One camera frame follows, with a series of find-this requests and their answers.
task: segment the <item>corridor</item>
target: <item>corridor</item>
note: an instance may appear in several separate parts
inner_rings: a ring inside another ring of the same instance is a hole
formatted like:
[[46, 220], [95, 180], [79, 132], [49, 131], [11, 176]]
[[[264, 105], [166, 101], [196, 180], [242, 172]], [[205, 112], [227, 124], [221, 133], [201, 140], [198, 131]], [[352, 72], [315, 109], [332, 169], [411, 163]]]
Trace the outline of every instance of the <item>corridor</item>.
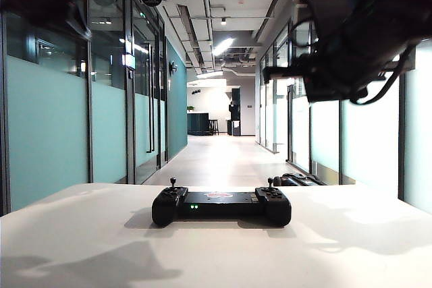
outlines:
[[285, 154], [272, 154], [253, 136], [188, 136], [188, 145], [144, 184], [260, 186], [268, 177], [296, 170], [285, 162]]

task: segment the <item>black cable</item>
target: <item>black cable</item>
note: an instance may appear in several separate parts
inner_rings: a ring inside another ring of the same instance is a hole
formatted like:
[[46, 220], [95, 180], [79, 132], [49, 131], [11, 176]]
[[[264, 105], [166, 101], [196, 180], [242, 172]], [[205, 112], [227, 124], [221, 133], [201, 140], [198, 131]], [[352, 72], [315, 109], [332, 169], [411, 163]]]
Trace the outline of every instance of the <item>black cable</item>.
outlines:
[[408, 56], [416, 46], [417, 44], [410, 45], [405, 49], [405, 51], [402, 53], [402, 55], [399, 58], [399, 63], [396, 66], [395, 70], [393, 71], [393, 74], [390, 76], [389, 80], [387, 80], [383, 88], [378, 92], [378, 94], [375, 97], [373, 97], [371, 100], [368, 100], [364, 103], [358, 103], [357, 101], [354, 101], [352, 99], [350, 99], [350, 102], [355, 105], [369, 105], [383, 98], [384, 95], [387, 93], [387, 91], [390, 89], [390, 87], [392, 87], [396, 79], [398, 79], [398, 77], [402, 74], [402, 72], [404, 72], [404, 67], [406, 61], [408, 60]]
[[296, 22], [290, 29], [290, 31], [288, 32], [288, 38], [291, 40], [292, 44], [294, 44], [296, 47], [300, 47], [301, 49], [305, 49], [308, 47], [313, 47], [314, 45], [316, 45], [317, 42], [311, 43], [311, 44], [298, 44], [297, 40], [295, 37], [292, 37], [292, 33], [295, 32], [295, 30], [297, 29], [297, 27], [299, 27], [301, 24], [307, 23], [307, 22], [313, 22], [313, 16], [309, 16], [304, 18], [303, 20], [300, 20], [298, 22]]

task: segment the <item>controller grip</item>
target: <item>controller grip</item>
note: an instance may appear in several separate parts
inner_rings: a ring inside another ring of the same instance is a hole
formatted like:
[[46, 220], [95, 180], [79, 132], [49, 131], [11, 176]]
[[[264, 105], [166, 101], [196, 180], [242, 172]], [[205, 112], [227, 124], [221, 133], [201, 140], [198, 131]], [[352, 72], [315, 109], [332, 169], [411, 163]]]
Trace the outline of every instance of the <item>controller grip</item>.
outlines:
[[264, 207], [265, 217], [277, 226], [285, 226], [291, 221], [291, 203], [284, 200], [281, 202], [268, 202]]
[[156, 197], [151, 206], [151, 217], [156, 225], [167, 226], [174, 220], [176, 210], [176, 199]]

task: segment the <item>ceiling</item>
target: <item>ceiling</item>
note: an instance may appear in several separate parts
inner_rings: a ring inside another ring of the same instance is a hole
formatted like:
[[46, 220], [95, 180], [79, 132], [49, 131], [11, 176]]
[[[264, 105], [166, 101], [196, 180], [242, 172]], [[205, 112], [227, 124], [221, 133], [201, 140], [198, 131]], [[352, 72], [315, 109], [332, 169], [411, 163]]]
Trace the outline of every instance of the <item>ceiling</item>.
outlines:
[[[255, 53], [261, 46], [259, 36], [265, 34], [266, 22], [275, 19], [271, 11], [275, 1], [164, 0], [162, 6], [186, 50], [188, 67], [196, 74], [224, 67], [233, 71], [224, 74], [235, 80], [253, 78]], [[222, 58], [215, 57], [212, 50], [228, 37], [235, 39], [232, 48]]]

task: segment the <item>black gamepad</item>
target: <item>black gamepad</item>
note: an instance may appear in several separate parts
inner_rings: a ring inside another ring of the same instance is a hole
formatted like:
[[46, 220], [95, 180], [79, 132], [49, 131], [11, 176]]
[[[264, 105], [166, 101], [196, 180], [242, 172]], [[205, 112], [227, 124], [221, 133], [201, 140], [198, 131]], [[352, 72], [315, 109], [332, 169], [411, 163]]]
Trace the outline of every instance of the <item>black gamepad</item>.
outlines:
[[276, 226], [291, 221], [291, 204], [285, 195], [272, 187], [259, 187], [255, 192], [189, 192], [186, 187], [176, 187], [171, 178], [167, 187], [155, 198], [152, 205], [153, 222], [166, 226], [175, 218], [240, 217], [263, 215]]

